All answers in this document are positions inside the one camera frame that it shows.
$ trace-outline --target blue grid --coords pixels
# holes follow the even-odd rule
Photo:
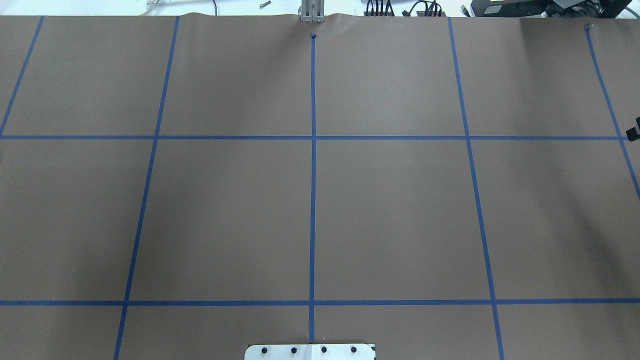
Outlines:
[[[116,347],[114,352],[114,360],[119,358],[120,346],[122,344],[122,337],[124,335],[127,309],[128,307],[140,307],[140,306],[204,306],[204,307],[224,307],[224,306],[308,306],[309,310],[309,341],[314,341],[314,307],[315,306],[491,306],[493,311],[493,321],[495,326],[495,335],[497,340],[497,348],[500,360],[504,360],[504,349],[502,346],[502,336],[500,332],[500,321],[498,315],[498,306],[509,305],[544,305],[544,304],[640,304],[640,298],[581,298],[581,299],[497,299],[495,296],[495,287],[493,284],[493,275],[491,270],[490,252],[486,240],[486,232],[484,230],[484,220],[482,213],[481,197],[478,190],[476,167],[474,163],[474,155],[472,150],[472,140],[579,140],[579,141],[594,141],[594,140],[609,140],[618,141],[620,143],[622,153],[625,157],[632,182],[636,189],[638,199],[640,199],[640,186],[638,185],[636,174],[628,156],[627,149],[624,141],[626,137],[621,135],[618,121],[616,120],[611,100],[607,92],[604,80],[600,73],[600,67],[596,58],[593,43],[591,41],[590,29],[591,26],[585,27],[586,39],[591,52],[594,69],[602,92],[611,115],[612,123],[616,129],[617,136],[474,136],[471,135],[467,122],[467,111],[465,107],[463,87],[460,78],[460,69],[458,65],[458,56],[456,52],[456,43],[454,38],[454,29],[451,22],[451,18],[448,19],[449,24],[449,36],[451,38],[451,50],[454,62],[454,69],[456,73],[456,82],[458,86],[458,95],[460,100],[460,110],[463,119],[463,126],[465,130],[464,136],[319,136],[316,133],[316,34],[311,34],[311,136],[217,136],[217,135],[160,135],[160,126],[162,123],[162,116],[164,110],[164,101],[166,98],[166,91],[169,84],[169,78],[172,67],[173,54],[175,50],[175,42],[177,38],[177,32],[179,28],[180,17],[175,18],[175,24],[173,29],[172,43],[170,47],[170,53],[167,61],[166,74],[164,78],[164,86],[162,97],[160,101],[160,107],[157,115],[156,130],[154,135],[4,135],[4,128],[9,119],[13,102],[17,96],[20,88],[20,83],[26,71],[29,63],[29,59],[35,47],[38,35],[42,28],[45,17],[41,17],[35,34],[29,46],[29,51],[26,55],[20,74],[13,89],[11,99],[8,103],[6,112],[3,117],[2,124],[0,125],[0,140],[153,140],[151,155],[149,158],[149,165],[147,169],[147,177],[145,181],[145,189],[140,207],[140,216],[138,219],[138,226],[136,229],[136,237],[134,240],[131,264],[129,267],[129,275],[127,278],[127,286],[125,290],[124,299],[122,301],[102,301],[102,300],[0,300],[0,306],[111,306],[122,307],[122,314],[120,317],[120,325],[118,327],[118,336],[116,340]],[[157,143],[159,140],[310,140],[312,142],[312,159],[311,159],[311,187],[310,187],[310,263],[309,263],[309,300],[238,300],[238,301],[206,301],[206,300],[193,300],[193,301],[135,301],[130,300],[131,286],[133,283],[133,275],[136,266],[136,259],[138,256],[138,247],[140,244],[140,236],[142,231],[142,224],[144,221],[145,210],[147,205],[148,191],[153,173],[154,160],[156,155]],[[490,299],[471,299],[471,300],[316,300],[315,299],[315,241],[316,241],[316,149],[317,141],[322,140],[461,140],[465,141],[467,145],[467,153],[469,158],[470,171],[472,176],[472,182],[474,187],[474,195],[476,200],[476,209],[478,224],[481,233],[481,240],[483,244],[484,260],[486,267],[486,274],[489,286]]]

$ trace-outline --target vertical blue line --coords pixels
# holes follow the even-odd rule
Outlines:
[[[0,135],[4,133],[4,127],[6,126],[7,120],[9,120],[9,114],[11,113],[13,102],[15,101],[15,97],[18,95],[18,89],[20,88],[20,83],[22,82],[24,71],[27,69],[27,65],[29,64],[29,59],[31,58],[31,53],[33,53],[33,48],[36,46],[36,41],[38,40],[38,35],[40,34],[40,29],[42,29],[43,22],[44,22],[44,16],[41,16],[40,21],[38,21],[38,27],[36,28],[36,32],[35,34],[33,34],[33,39],[31,39],[31,45],[29,46],[29,51],[27,52],[27,56],[24,59],[24,63],[22,63],[22,69],[20,70],[20,74],[18,75],[18,80],[15,82],[15,87],[13,88],[13,93],[11,94],[9,105],[6,107],[4,118],[2,119],[2,125],[0,125]]]
[[[486,231],[484,230],[484,216],[482,213],[482,204],[480,203],[480,193],[478,190],[478,182],[476,176],[476,164],[474,162],[474,152],[471,148],[471,137],[469,135],[469,125],[467,122],[467,107],[465,106],[465,97],[462,92],[462,80],[460,79],[460,67],[458,65],[458,54],[456,52],[456,39],[453,34],[453,25],[451,18],[449,21],[449,37],[451,38],[451,51],[453,53],[453,66],[456,71],[456,81],[458,83],[458,97],[460,98],[460,110],[462,112],[462,123],[465,127],[465,137],[467,138],[467,154],[469,156],[469,166],[471,169],[471,180],[474,185],[474,195],[476,197],[476,210],[478,214],[478,224],[480,226],[480,237],[482,238],[482,248],[484,252],[484,265],[486,267],[486,278],[489,283],[489,296],[491,296],[493,325],[495,327],[495,338],[498,343],[498,355],[500,360],[504,360],[504,349],[502,346],[502,332],[500,330],[500,319],[498,317],[498,306],[495,303],[495,287],[493,285],[493,273],[491,270],[491,260],[489,258],[489,246],[486,242]]]
[[[309,343],[315,341],[316,300],[316,34],[311,34],[311,212],[309,244]]]
[[[607,107],[609,108],[609,114],[611,114],[611,121],[613,121],[613,126],[616,128],[616,134],[618,134],[618,142],[620,143],[620,147],[622,148],[622,154],[625,156],[625,161],[627,162],[627,168],[629,169],[629,173],[631,174],[631,181],[636,188],[636,195],[640,200],[640,186],[638,186],[638,180],[636,178],[636,172],[634,172],[634,167],[631,164],[631,159],[629,158],[629,154],[627,153],[627,147],[625,146],[624,138],[620,133],[620,126],[618,125],[618,120],[616,119],[616,114],[613,112],[613,106],[611,105],[611,99],[609,98],[609,93],[607,91],[607,87],[604,85],[604,80],[602,79],[602,74],[600,73],[600,66],[598,66],[598,60],[596,59],[596,52],[593,49],[593,43],[591,42],[591,33],[589,29],[591,28],[591,24],[587,24],[584,27],[584,32],[587,34],[587,42],[589,43],[589,51],[591,52],[591,59],[593,60],[593,67],[596,69],[596,75],[598,76],[598,81],[600,82],[600,87],[602,88],[602,93],[604,94],[604,99],[607,101]]]
[[[147,209],[147,198],[149,195],[149,186],[151,185],[151,175],[154,169],[154,162],[156,160],[156,149],[158,144],[158,136],[160,134],[160,125],[162,123],[162,114],[164,111],[164,99],[166,97],[166,89],[169,86],[169,75],[171,74],[171,65],[173,62],[173,52],[175,50],[175,39],[178,35],[178,25],[180,24],[180,17],[175,17],[175,24],[173,25],[173,37],[171,40],[171,48],[169,50],[169,60],[166,64],[166,73],[164,74],[164,85],[162,89],[162,96],[160,98],[160,107],[158,109],[158,117],[156,121],[156,132],[154,135],[154,143],[151,146],[151,155],[149,156],[149,166],[147,168],[147,179],[145,180],[145,191],[142,195],[142,203],[140,205],[140,215],[138,217],[138,227],[136,228],[136,238],[133,243],[133,252],[131,254],[131,264],[129,265],[129,276],[127,277],[127,287],[124,294],[124,305],[122,306],[122,313],[120,315],[120,325],[118,326],[118,337],[116,338],[116,348],[113,354],[113,359],[118,360],[120,357],[120,346],[122,345],[122,336],[124,334],[124,325],[127,321],[127,308],[129,297],[131,296],[131,285],[133,283],[133,274],[136,269],[136,260],[138,258],[138,248],[140,247],[140,235],[142,233],[142,223],[145,219],[145,211]]]

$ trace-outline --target sticker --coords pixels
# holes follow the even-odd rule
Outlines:
[[[484,9],[484,15],[487,15],[489,13],[498,13],[501,8],[502,5],[487,6],[486,9]]]

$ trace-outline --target white bracket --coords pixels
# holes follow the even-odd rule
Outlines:
[[[324,22],[324,0],[302,0],[302,22]]]
[[[376,346],[368,344],[252,345],[244,360],[376,360]]]

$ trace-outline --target gray metal bracket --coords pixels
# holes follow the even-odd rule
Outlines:
[[[302,22],[324,22],[324,0],[302,0],[300,19]]]

